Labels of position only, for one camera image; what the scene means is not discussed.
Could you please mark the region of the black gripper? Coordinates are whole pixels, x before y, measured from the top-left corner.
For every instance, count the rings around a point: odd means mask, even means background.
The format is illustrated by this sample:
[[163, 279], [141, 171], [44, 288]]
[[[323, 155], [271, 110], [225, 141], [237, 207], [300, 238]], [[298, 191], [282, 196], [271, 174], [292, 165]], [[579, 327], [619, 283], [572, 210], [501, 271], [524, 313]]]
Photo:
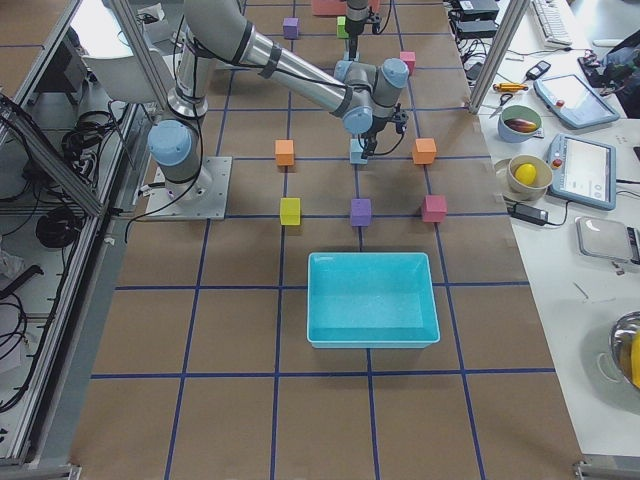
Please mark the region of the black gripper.
[[348, 33], [348, 52], [350, 54], [356, 54], [358, 51], [358, 37], [359, 35], [356, 33], [349, 32]]
[[408, 113], [405, 109], [401, 108], [400, 104], [397, 104], [393, 108], [392, 113], [386, 117], [374, 116], [372, 126], [364, 134], [360, 135], [360, 147], [362, 148], [361, 159], [363, 161], [369, 159], [369, 146], [377, 145], [377, 134], [382, 132], [388, 124], [392, 124], [396, 133], [403, 139], [406, 133], [407, 121]]

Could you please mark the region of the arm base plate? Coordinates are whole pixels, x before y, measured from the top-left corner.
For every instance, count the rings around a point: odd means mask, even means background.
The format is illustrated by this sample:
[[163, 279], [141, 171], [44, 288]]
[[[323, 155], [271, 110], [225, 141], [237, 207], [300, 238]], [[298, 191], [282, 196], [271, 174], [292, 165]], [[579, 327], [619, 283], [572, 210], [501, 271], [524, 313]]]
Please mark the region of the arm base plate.
[[173, 203], [189, 188], [189, 183], [183, 186], [166, 183], [161, 168], [157, 167], [154, 181], [162, 186], [150, 190], [146, 213], [158, 220], [224, 220], [231, 170], [231, 157], [205, 156], [196, 184]]

